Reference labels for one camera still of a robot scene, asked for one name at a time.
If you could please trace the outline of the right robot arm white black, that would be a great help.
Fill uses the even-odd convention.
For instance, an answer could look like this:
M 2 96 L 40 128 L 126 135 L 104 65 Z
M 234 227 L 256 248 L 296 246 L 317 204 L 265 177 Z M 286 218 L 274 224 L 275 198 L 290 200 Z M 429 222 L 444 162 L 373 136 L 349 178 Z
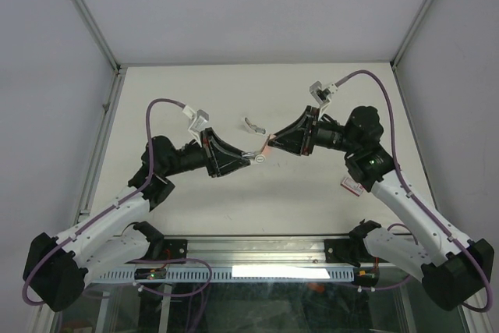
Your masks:
M 315 147 L 343 152 L 350 177 L 395 213 L 416 238 L 399 239 L 374 221 L 364 222 L 350 232 L 351 256 L 378 257 L 396 265 L 446 311 L 485 290 L 487 302 L 481 310 L 487 312 L 493 301 L 494 248 L 485 239 L 472 240 L 418 198 L 398 162 L 380 144 L 383 132 L 378 111 L 371 106 L 355 108 L 344 125 L 324 121 L 317 108 L 307 107 L 268 145 L 298 156 L 312 154 Z

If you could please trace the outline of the red white staple box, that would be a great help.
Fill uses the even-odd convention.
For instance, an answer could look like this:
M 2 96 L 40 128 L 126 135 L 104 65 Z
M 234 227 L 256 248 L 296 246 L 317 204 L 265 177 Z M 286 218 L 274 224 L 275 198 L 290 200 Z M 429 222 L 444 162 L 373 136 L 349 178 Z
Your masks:
M 356 195 L 357 197 L 360 197 L 364 191 L 364 188 L 362 187 L 362 185 L 359 184 L 358 182 L 354 181 L 350 177 L 345 177 L 340 182 L 340 186 L 343 187 L 344 189 L 348 190 L 350 193 Z

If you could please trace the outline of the pink white mini stapler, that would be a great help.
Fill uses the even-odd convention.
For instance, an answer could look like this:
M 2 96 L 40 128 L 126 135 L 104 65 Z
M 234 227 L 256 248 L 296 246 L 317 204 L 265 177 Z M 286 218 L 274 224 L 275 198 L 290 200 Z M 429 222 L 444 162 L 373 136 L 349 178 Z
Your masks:
M 264 141 L 263 146 L 256 151 L 244 151 L 242 153 L 242 157 L 249 160 L 252 164 L 263 164 L 269 153 L 271 152 L 271 148 L 268 145 L 271 140 L 275 138 L 274 134 L 270 134 L 267 136 Z

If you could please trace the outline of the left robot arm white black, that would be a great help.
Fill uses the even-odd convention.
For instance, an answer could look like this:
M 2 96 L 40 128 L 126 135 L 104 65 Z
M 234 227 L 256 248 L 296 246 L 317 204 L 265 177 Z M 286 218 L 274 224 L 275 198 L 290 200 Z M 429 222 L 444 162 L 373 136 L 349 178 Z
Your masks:
M 200 168 L 218 178 L 251 165 L 255 153 L 241 151 L 211 129 L 177 149 L 166 136 L 148 139 L 142 165 L 108 207 L 55 236 L 35 237 L 23 271 L 22 296 L 59 312 L 71 306 L 102 274 L 135 260 L 167 260 L 164 235 L 146 218 L 175 188 L 170 176 Z

